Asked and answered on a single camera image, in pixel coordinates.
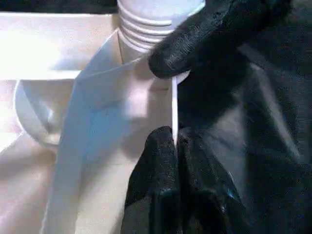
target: black fabric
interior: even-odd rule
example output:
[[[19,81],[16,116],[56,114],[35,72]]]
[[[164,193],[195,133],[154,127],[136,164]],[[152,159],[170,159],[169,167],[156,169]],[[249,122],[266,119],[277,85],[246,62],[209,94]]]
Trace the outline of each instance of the black fabric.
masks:
[[[117,0],[3,0],[0,11],[40,13],[89,13],[117,12]]]

